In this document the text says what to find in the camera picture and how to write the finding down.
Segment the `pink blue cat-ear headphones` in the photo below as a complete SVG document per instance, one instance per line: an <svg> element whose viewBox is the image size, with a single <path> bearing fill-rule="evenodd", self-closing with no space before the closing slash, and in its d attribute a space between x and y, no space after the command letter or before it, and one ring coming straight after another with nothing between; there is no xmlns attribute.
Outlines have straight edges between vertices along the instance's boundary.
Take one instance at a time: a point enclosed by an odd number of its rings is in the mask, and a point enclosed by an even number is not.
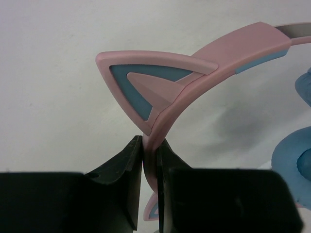
<svg viewBox="0 0 311 233"><path fill-rule="evenodd" d="M158 219L156 150L181 113L227 78L310 41L308 22L280 26L257 22L212 41L191 56L146 50L106 51L96 56L110 92L143 132L144 173L154 192L144 220Z"/></svg>

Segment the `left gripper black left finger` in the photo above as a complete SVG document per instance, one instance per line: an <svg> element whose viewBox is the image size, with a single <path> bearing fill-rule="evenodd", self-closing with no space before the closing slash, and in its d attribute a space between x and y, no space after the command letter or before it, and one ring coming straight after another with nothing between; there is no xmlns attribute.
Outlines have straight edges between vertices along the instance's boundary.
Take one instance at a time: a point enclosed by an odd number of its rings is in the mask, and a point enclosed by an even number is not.
<svg viewBox="0 0 311 233"><path fill-rule="evenodd" d="M138 228L142 138L89 173L3 172L3 233L132 233Z"/></svg>

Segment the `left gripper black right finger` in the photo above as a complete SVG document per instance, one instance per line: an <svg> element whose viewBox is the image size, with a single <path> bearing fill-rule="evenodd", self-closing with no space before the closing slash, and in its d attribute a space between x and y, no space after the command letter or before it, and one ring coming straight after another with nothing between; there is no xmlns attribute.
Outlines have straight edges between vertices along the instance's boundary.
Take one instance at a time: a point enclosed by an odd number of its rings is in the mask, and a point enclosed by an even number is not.
<svg viewBox="0 0 311 233"><path fill-rule="evenodd" d="M300 233L303 221L271 170L192 168L163 141L156 151L162 233Z"/></svg>

